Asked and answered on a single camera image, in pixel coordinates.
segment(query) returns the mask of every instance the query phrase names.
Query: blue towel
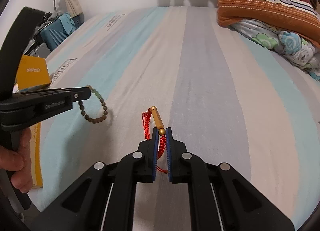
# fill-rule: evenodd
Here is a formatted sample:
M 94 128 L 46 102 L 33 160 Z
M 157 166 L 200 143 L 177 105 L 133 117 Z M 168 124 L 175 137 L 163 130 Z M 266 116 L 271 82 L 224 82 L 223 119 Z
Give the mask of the blue towel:
M 76 30 L 76 25 L 74 21 L 71 19 L 70 13 L 66 12 L 62 14 L 61 17 L 58 18 L 64 30 L 68 33 L 68 35 L 71 35 Z

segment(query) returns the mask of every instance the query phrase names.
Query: mattress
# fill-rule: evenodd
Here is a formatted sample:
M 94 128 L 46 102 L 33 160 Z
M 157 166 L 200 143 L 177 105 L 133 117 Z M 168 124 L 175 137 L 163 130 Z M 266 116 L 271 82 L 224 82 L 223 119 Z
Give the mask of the mattress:
M 142 112 L 205 162 L 230 163 L 298 229 L 320 200 L 320 86 L 281 56 L 216 22 L 216 9 L 157 7 L 98 15 L 47 58 L 53 88 L 94 87 L 108 119 L 74 109 L 41 125 L 43 210 L 97 161 L 119 161 L 144 140 Z M 87 114 L 101 116 L 93 96 Z M 166 157 L 159 161 L 166 168 Z M 133 230 L 190 230 L 186 184 L 158 172 L 137 184 Z

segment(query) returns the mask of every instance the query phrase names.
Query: red string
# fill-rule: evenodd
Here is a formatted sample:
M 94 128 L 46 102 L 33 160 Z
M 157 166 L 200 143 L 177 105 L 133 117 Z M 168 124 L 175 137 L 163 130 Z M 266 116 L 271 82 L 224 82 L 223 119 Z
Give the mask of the red string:
M 150 119 L 151 119 L 151 111 L 150 109 L 147 111 L 147 112 L 144 112 L 142 113 L 142 125 L 143 125 L 143 129 L 144 129 L 144 137 L 147 139 L 147 140 L 150 140 Z M 166 146 L 166 141 L 167 141 L 167 138 L 162 135 L 161 138 L 160 138 L 160 145 L 159 145 L 159 150 L 158 150 L 158 153 L 157 153 L 157 159 L 160 159 L 161 156 L 163 155 L 164 153 L 164 150 L 165 150 L 165 146 Z M 159 166 L 157 166 L 157 170 L 159 170 L 160 172 L 163 172 L 165 174 L 168 173 L 167 170 L 163 170 L 161 169 Z

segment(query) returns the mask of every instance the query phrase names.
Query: finger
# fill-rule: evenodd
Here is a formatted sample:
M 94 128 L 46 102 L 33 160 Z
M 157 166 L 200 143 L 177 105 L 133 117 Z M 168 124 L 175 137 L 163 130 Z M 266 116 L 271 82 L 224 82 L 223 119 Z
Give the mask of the finger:
M 26 185 L 24 185 L 22 188 L 20 188 L 20 191 L 22 193 L 28 193 L 31 188 L 32 188 L 32 180 L 28 181 L 28 183 Z
M 20 145 L 23 147 L 27 146 L 29 141 L 31 139 L 31 130 L 30 128 L 26 128 L 22 130 L 21 135 L 20 135 Z
M 20 154 L 0 146 L 0 169 L 17 171 L 23 166 L 24 160 Z
M 22 156 L 25 166 L 12 175 L 11 182 L 15 188 L 20 189 L 30 180 L 32 181 L 30 146 L 20 146 L 18 149 L 18 153 Z

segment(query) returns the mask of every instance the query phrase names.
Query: blue stripe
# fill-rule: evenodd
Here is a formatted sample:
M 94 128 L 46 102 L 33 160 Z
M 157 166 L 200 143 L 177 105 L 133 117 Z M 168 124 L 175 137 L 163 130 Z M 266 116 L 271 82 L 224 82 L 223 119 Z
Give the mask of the blue stripe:
M 106 100 L 124 70 L 160 24 L 166 12 L 167 7 L 152 8 L 147 11 L 143 19 L 122 36 L 83 76 L 77 87 L 90 84 Z M 84 105 L 87 114 L 93 117 L 97 116 L 101 108 L 95 96 L 85 101 Z M 101 129 L 100 126 L 101 124 L 93 125 L 86 122 L 80 115 L 77 104 L 75 109 L 54 118 L 41 149 L 41 157 L 45 158 L 41 163 L 44 188 L 38 194 L 41 209 L 76 179 L 84 142 L 88 141 L 89 133 L 95 131 L 97 127 Z
M 92 25 L 92 27 L 90 27 L 80 38 L 71 42 L 62 50 L 60 50 L 60 52 L 47 64 L 49 74 L 52 74 L 54 71 L 56 71 L 76 48 L 79 48 L 86 41 L 88 41 L 88 39 L 92 37 L 98 30 L 100 30 L 103 24 L 109 22 L 114 15 L 115 12 L 106 14 L 100 21 Z
M 289 114 L 300 167 L 298 195 L 295 211 L 291 217 L 297 230 L 318 204 L 317 198 L 320 193 L 320 145 L 317 127 L 304 96 L 287 72 L 274 59 L 271 52 L 242 35 L 241 38 L 273 84 Z

